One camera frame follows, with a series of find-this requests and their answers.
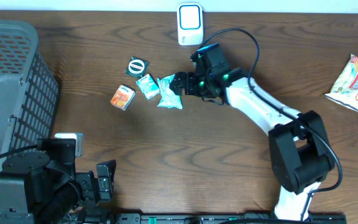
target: white wall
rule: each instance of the white wall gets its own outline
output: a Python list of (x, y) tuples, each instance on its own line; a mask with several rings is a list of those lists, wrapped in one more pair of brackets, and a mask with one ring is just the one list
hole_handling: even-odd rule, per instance
[[(176, 11), (181, 0), (0, 0), (0, 9)], [(358, 13), (358, 0), (198, 0), (206, 12)]]

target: wooden table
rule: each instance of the wooden table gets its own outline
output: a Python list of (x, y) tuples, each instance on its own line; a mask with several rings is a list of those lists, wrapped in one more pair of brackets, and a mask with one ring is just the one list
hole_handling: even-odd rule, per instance
[[(270, 166), (266, 135), (230, 106), (181, 98), (183, 109), (158, 108), (124, 74), (131, 56), (150, 62), (149, 72), (165, 77), (192, 71), (195, 46), (178, 45), (172, 12), (0, 11), (0, 19), (31, 23), (51, 71), (63, 80), (54, 132), (85, 135), (77, 171), (95, 170), (116, 159), (116, 208), (144, 213), (243, 213), (272, 210), (280, 186)], [(358, 15), (205, 13), (205, 36), (240, 27), (259, 41), (255, 79), (283, 103), (324, 120), (341, 159), (339, 189), (317, 194), (313, 212), (343, 212), (358, 223), (358, 113), (329, 101), (329, 92), (350, 58), (358, 56)], [(220, 42), (233, 66), (250, 69), (255, 46), (244, 34)], [(109, 100), (125, 84), (137, 91), (121, 111)], [(332, 171), (323, 187), (332, 185)]]

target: plastic basket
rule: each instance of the plastic basket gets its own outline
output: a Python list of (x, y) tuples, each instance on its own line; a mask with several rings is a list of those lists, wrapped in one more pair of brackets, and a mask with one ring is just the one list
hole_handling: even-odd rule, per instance
[(50, 137), (58, 85), (37, 48), (30, 24), (0, 20), (0, 154)]

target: white rectangular device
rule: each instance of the white rectangular device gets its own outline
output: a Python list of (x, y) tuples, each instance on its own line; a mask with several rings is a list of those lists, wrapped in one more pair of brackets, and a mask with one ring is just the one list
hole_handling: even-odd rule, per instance
[(203, 9), (197, 3), (178, 6), (178, 42), (180, 45), (199, 45), (203, 42)]

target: light blue packet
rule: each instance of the light blue packet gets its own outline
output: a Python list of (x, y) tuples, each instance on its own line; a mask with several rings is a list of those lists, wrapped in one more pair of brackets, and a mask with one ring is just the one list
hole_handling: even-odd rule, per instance
[(158, 86), (155, 84), (150, 74), (147, 74), (141, 79), (137, 80), (136, 84), (137, 86), (139, 86), (144, 96), (146, 96), (147, 100), (153, 98), (155, 95), (160, 93)]
[(162, 79), (157, 79), (158, 87), (160, 88), (161, 93), (161, 101), (157, 105), (159, 107), (166, 107), (166, 108), (178, 108), (182, 109), (183, 106), (181, 105), (180, 96), (177, 96), (170, 88), (169, 84), (172, 82), (175, 74), (167, 76)]

